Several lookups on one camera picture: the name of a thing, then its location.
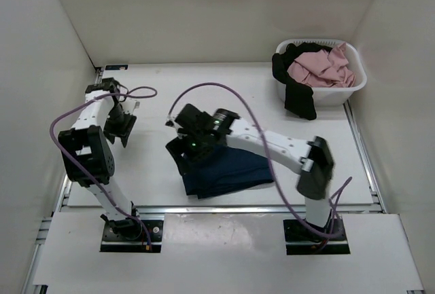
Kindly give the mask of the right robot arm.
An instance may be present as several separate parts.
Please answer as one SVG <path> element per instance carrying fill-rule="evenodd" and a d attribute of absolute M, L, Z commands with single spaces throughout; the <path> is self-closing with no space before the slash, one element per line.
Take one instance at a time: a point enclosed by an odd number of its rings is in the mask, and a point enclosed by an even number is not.
<path fill-rule="evenodd" d="M 272 172 L 273 163 L 296 173 L 296 190 L 304 197 L 306 217 L 295 218 L 312 239 L 319 240 L 330 231 L 329 220 L 334 215 L 329 199 L 329 184 L 334 160 L 328 143 L 322 137 L 312 141 L 287 137 L 249 123 L 239 114 L 218 109 L 213 115 L 187 104 L 177 116 L 168 116 L 166 125 L 177 136 L 166 149 L 175 161 L 180 175 L 189 175 L 199 166 L 213 166 L 224 152 L 227 162 L 236 162 L 235 151 L 263 157 Z"/>

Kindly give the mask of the dark blue denim trousers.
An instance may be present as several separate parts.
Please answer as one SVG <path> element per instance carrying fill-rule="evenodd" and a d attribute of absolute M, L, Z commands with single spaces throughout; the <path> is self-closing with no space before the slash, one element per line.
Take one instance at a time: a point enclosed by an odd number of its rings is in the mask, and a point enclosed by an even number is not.
<path fill-rule="evenodd" d="M 242 149 L 216 147 L 200 162 L 183 157 L 188 172 L 181 174 L 185 193 L 214 198 L 274 182 L 266 158 Z"/>

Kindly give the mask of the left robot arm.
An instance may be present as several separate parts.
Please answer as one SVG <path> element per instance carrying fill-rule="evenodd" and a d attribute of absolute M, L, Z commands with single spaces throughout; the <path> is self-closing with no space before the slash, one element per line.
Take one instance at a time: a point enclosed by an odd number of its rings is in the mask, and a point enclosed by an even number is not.
<path fill-rule="evenodd" d="M 137 209 L 120 189 L 113 176 L 115 159 L 110 145 L 120 139 L 127 146 L 137 117 L 133 115 L 135 102 L 122 103 L 121 85 L 114 78 L 86 88 L 86 108 L 68 130 L 59 132 L 58 142 L 94 178 L 92 181 L 65 154 L 62 154 L 67 176 L 87 189 L 105 209 L 101 218 L 113 233 L 136 240 L 143 235 Z"/>

